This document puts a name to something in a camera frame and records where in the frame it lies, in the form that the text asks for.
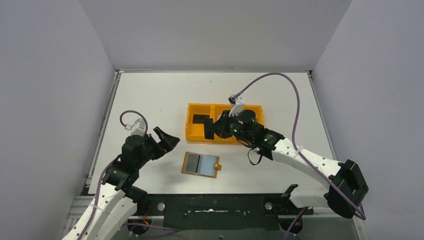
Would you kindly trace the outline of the black card from holder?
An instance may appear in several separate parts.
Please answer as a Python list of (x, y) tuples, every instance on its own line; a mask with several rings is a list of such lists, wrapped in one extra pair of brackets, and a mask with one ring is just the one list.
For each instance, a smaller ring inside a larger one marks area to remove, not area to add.
[(214, 140), (215, 133), (213, 131), (214, 121), (212, 118), (205, 118), (203, 121), (204, 138), (206, 140)]

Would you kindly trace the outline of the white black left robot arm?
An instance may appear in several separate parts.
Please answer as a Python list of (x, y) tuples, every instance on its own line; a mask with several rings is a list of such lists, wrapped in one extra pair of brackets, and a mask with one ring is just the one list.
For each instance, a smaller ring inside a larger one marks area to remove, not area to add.
[(121, 153), (100, 175), (95, 195), (65, 240), (110, 240), (147, 204), (147, 192), (134, 186), (140, 169), (149, 161), (170, 153), (181, 141), (155, 127), (159, 141), (151, 134), (133, 134), (125, 139)]

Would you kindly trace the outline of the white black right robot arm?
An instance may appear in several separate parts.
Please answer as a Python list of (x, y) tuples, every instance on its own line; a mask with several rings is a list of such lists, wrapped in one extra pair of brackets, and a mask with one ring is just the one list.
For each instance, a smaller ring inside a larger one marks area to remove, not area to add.
[(221, 139), (235, 137), (256, 151), (260, 158), (286, 164), (316, 180), (318, 187), (295, 183), (282, 194), (296, 208), (322, 207), (347, 219), (366, 219), (361, 203), (369, 187), (356, 162), (329, 159), (293, 143), (282, 134), (264, 127), (252, 110), (238, 115), (222, 112), (210, 130)]

